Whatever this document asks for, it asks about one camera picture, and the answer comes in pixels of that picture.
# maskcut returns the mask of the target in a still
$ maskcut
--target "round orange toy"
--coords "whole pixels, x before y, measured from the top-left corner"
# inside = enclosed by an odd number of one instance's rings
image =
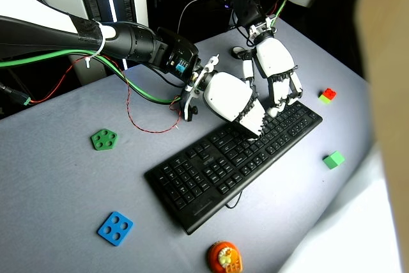
[[[213,273],[243,272],[242,257],[238,248],[230,242],[219,241],[211,246],[208,261]]]

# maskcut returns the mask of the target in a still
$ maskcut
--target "green cube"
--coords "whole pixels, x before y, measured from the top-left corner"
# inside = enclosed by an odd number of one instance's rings
[[[96,150],[112,150],[115,147],[118,135],[108,129],[102,129],[91,137]]]
[[[345,161],[345,158],[341,155],[339,151],[336,151],[329,155],[323,160],[325,164],[330,168],[336,168],[338,165],[342,164]]]
[[[324,95],[321,94],[320,96],[320,100],[322,100],[324,103],[329,104],[331,102],[331,100],[327,97],[325,97]]]

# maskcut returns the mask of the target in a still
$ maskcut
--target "keyboard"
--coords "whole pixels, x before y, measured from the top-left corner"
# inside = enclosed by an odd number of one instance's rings
[[[257,140],[249,141],[233,123],[227,123],[145,173],[188,235],[321,123],[322,117],[295,102],[265,120]]]

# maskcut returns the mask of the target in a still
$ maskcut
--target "dark background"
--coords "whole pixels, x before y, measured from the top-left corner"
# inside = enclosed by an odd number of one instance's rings
[[[166,27],[176,32],[181,11],[191,0],[147,0],[149,23],[152,29]],[[231,16],[231,0],[203,0],[192,3],[183,14],[180,34],[198,42],[227,31]],[[276,0],[261,0],[269,12]],[[281,18],[305,36],[331,53],[357,74],[364,76],[360,52],[353,25],[355,0],[316,0],[310,8],[287,2]],[[59,81],[70,66],[68,58],[57,58],[32,65],[0,70],[0,82],[42,99]],[[67,75],[56,95],[80,85],[73,70]],[[27,107],[10,102],[0,92],[0,118]]]

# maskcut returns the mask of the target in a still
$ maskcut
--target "gray table surface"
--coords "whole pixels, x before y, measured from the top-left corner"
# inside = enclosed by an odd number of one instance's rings
[[[0,121],[0,271],[208,272],[206,250],[228,240],[246,272],[276,272],[373,143],[367,83],[283,21],[277,29],[299,65],[301,101],[323,123],[249,185],[234,210],[224,207],[191,236],[143,174],[223,124],[202,101],[193,122],[147,134],[129,122],[126,85],[112,76]],[[237,31],[197,44],[202,61],[219,53],[217,70],[240,77],[241,63],[229,55],[234,45],[245,45]],[[127,75],[160,97],[178,93],[143,66]],[[256,77],[266,97],[267,83]],[[337,91],[329,105],[318,99],[325,88]],[[147,129],[176,119],[136,94],[131,110]],[[89,137],[102,128],[118,133],[114,150],[93,149]],[[322,158],[335,150],[346,161],[329,170]],[[134,222],[119,247],[96,234],[112,211]]]

